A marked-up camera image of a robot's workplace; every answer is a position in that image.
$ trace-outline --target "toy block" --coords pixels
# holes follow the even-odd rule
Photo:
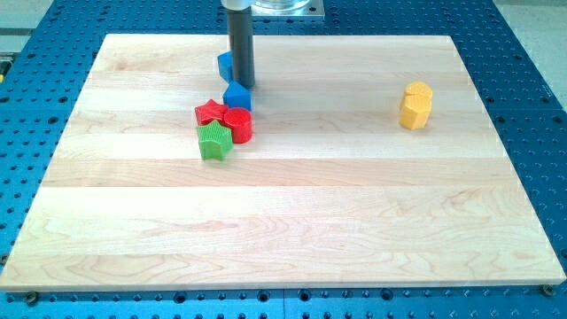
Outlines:
[[[226,105],[220,105],[210,99],[201,106],[195,107],[195,115],[197,116],[197,124],[199,126],[206,125],[214,120],[223,124],[224,114],[229,110]]]
[[[230,83],[232,78],[232,52],[228,51],[226,53],[222,53],[217,58],[217,62],[219,64],[219,75],[221,76],[224,81]]]
[[[236,81],[229,83],[229,87],[222,95],[222,99],[229,108],[243,107],[248,111],[252,111],[252,95],[250,91]]]
[[[232,149],[230,128],[223,127],[217,120],[197,127],[197,134],[198,148],[203,160],[224,160],[226,153]]]
[[[409,129],[423,128],[430,113],[431,100],[429,98],[421,95],[407,96],[401,107],[400,125]]]
[[[224,125],[232,129],[232,143],[242,144],[252,138],[252,115],[243,107],[233,107],[224,114]]]
[[[401,99],[400,109],[404,105],[404,99],[413,95],[427,97],[431,100],[433,98],[433,90],[424,82],[411,82],[406,86],[406,89],[404,90],[404,97]]]

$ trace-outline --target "green block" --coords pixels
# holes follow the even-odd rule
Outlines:
[[[232,131],[217,120],[197,127],[197,134],[203,160],[224,160],[226,153],[232,149]]]

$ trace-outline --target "wood grain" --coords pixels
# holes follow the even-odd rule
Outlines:
[[[337,51],[336,43],[341,43]],[[450,38],[257,36],[254,138],[202,161],[220,35],[108,35],[0,288],[559,284]],[[415,80],[425,129],[398,125]]]

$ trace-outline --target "blue pegboard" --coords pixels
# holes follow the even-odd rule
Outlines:
[[[254,30],[258,35],[452,36],[565,268],[567,116],[492,1],[326,0],[325,11],[325,20],[258,19]],[[0,253],[12,249],[105,34],[226,34],[225,19],[218,0],[55,0],[0,84]],[[567,285],[553,291],[43,293],[37,299],[0,292],[2,319],[265,317],[563,318]]]

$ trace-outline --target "red block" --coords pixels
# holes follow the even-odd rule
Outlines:
[[[220,105],[210,99],[204,105],[195,107],[195,115],[197,115],[197,124],[199,126],[206,125],[214,120],[224,125],[224,114],[229,110],[226,105]]]
[[[224,126],[232,129],[232,143],[242,144],[252,138],[252,115],[243,107],[233,107],[224,114]]]

